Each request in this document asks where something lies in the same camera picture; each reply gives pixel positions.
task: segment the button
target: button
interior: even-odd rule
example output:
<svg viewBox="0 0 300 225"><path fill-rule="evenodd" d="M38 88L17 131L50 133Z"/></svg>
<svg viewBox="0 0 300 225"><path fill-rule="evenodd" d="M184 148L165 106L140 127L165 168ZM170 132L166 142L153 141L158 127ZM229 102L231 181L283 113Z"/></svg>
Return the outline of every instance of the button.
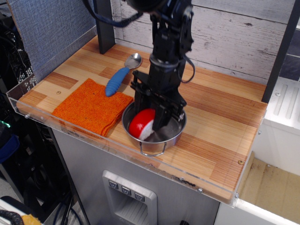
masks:
<svg viewBox="0 0 300 225"><path fill-rule="evenodd" d="M122 192L123 192L124 194L131 195L131 190L128 189L127 187L123 187L123 186L122 186Z"/></svg>
<svg viewBox="0 0 300 225"><path fill-rule="evenodd" d="M110 187L112 187L112 188L114 188L114 189L119 189L119 186L118 186L117 183L115 183L115 182L113 182L113 181L111 181L111 180L109 180L108 182L109 182L109 186L110 186Z"/></svg>
<svg viewBox="0 0 300 225"><path fill-rule="evenodd" d="M141 202L144 202L145 201L145 197L139 193L136 193L135 192L135 198Z"/></svg>

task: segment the blue spoon handle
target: blue spoon handle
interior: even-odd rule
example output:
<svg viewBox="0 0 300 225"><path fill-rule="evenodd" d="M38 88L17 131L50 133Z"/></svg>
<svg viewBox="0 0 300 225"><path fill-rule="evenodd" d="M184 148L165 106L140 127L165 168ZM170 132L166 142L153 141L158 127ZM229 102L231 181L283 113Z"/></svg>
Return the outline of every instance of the blue spoon handle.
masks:
<svg viewBox="0 0 300 225"><path fill-rule="evenodd" d="M124 67L122 69L119 69L118 72L112 76L112 78L107 83L105 89L105 94L107 97L110 97L117 92L117 90L121 86L122 81L124 80L125 76L129 73L129 71L129 68Z"/></svg>

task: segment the control panel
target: control panel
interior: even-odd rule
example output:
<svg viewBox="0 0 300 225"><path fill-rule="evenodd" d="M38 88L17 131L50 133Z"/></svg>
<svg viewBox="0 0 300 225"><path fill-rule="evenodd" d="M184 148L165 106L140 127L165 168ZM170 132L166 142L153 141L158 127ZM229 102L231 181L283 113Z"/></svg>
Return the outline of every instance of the control panel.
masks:
<svg viewBox="0 0 300 225"><path fill-rule="evenodd" d="M157 195L110 171L102 175L110 211L120 224L157 225Z"/></svg>

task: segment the metal spoon head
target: metal spoon head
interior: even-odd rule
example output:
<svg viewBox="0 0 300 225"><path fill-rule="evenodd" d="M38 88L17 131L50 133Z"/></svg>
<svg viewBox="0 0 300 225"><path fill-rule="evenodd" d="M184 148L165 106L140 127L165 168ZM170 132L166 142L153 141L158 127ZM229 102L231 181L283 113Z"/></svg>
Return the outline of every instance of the metal spoon head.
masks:
<svg viewBox="0 0 300 225"><path fill-rule="evenodd" d="M137 68L142 62L142 57L139 53L130 55L125 61L125 66L129 69Z"/></svg>

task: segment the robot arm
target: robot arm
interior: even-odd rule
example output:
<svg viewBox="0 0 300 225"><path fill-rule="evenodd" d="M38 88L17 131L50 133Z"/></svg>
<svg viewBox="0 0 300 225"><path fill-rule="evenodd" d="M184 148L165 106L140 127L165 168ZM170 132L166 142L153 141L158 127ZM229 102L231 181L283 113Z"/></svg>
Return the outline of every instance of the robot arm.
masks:
<svg viewBox="0 0 300 225"><path fill-rule="evenodd" d="M148 12L152 21L153 52L149 75L134 71L135 112L156 110L153 130L167 125L171 117L183 118L187 104L178 92L187 57L191 50L191 0L127 0L139 12Z"/></svg>

